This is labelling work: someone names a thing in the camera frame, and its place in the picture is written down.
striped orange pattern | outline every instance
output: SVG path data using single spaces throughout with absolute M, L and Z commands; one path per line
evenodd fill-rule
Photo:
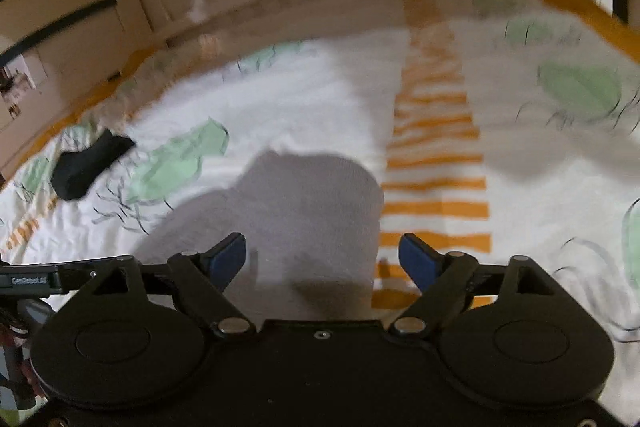
M 441 251 L 491 253 L 492 249 L 488 229 L 478 232 L 478 222 L 489 219 L 490 208 L 478 198 L 486 191 L 484 157 L 476 146 L 480 131 L 464 90 L 455 36 L 435 0 L 404 0 L 404 12 L 410 50 L 396 97 L 393 139 L 382 184 L 386 194 L 394 192 L 394 198 L 385 198 L 383 217 L 394 219 L 380 223 L 372 297 L 372 307 L 380 310 L 404 309 L 418 295 L 398 263 L 397 248 L 404 233 L 413 232 Z M 443 176 L 443 168 L 455 168 L 456 175 Z M 474 192 L 474 198 L 465 199 L 468 191 Z M 411 198 L 398 200 L 398 193 L 410 193 Z M 450 233 L 446 226 L 451 220 L 456 221 L 456 233 Z M 404 222 L 406 226 L 400 228 L 398 223 Z M 424 228 L 432 222 L 433 229 Z

bed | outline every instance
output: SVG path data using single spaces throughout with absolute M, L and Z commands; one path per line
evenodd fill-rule
M 239 230 L 249 261 L 228 298 L 260 323 L 395 317 L 418 294 L 403 232 L 483 263 L 528 255 L 609 332 L 602 404 L 640 419 L 631 29 L 590 0 L 118 6 L 146 51 L 24 155 L 0 193 L 3 261 L 157 263 Z M 105 128 L 136 147 L 59 200 L 60 152 Z

orange fabric edge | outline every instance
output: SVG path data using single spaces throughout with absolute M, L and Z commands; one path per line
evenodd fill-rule
M 640 34 L 612 17 L 591 0 L 542 0 L 559 10 L 572 12 L 605 41 L 640 63 Z
M 97 86 L 89 92 L 89 95 L 86 98 L 75 104 L 71 109 L 71 112 L 66 115 L 66 117 L 57 120 L 54 124 L 49 126 L 46 131 L 40 133 L 28 151 L 21 156 L 20 162 L 15 170 L 17 171 L 25 162 L 27 162 L 28 159 L 39 153 L 49 143 L 49 140 L 60 133 L 60 131 L 77 124 L 84 112 L 90 110 L 97 104 L 100 104 L 103 100 L 111 97 L 116 88 L 128 77 L 131 77 L 138 70 L 140 65 L 156 51 L 158 51 L 158 48 L 146 48 L 134 51 L 122 67 L 120 78 L 114 81 L 104 81 L 97 84 Z

black circular motor housing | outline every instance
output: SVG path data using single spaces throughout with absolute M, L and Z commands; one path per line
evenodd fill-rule
M 510 295 L 465 312 L 442 332 L 442 360 L 465 387 L 500 405 L 535 409 L 596 398 L 613 347 L 588 314 L 566 304 Z
M 81 291 L 34 338 L 31 363 L 49 396 L 126 409 L 162 399 L 196 370 L 205 343 L 190 318 L 143 292 Z

mattress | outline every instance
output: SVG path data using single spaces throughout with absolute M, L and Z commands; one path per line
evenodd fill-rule
M 384 10 L 385 26 L 275 44 L 178 83 L 177 53 L 156 54 L 7 184 L 2 259 L 157 263 L 238 230 L 249 262 L 228 297 L 260 321 L 398 314 L 418 295 L 398 266 L 403 232 L 481 263 L 528 255 L 609 332 L 601 401 L 632 424 L 640 48 L 584 1 L 547 1 L 565 10 L 371 1 L 361 10 Z M 58 201 L 56 155 L 158 84 L 119 125 L 137 147 L 85 198 Z

